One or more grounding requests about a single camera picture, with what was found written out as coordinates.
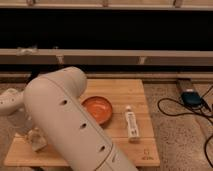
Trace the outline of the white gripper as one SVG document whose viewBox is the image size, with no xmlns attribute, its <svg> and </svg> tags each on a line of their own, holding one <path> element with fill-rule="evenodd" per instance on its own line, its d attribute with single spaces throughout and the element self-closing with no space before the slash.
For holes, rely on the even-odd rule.
<svg viewBox="0 0 213 171">
<path fill-rule="evenodd" d="M 27 135 L 35 127 L 32 118 L 26 113 L 24 108 L 16 110 L 7 117 L 7 120 L 15 131 L 22 136 Z"/>
</svg>

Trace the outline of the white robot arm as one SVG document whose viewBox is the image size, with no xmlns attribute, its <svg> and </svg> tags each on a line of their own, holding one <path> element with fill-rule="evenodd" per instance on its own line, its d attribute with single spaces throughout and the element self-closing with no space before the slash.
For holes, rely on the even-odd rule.
<svg viewBox="0 0 213 171">
<path fill-rule="evenodd" d="M 43 74 L 0 94 L 0 116 L 24 108 L 73 171 L 138 171 L 78 101 L 86 86 L 76 67 Z"/>
</svg>

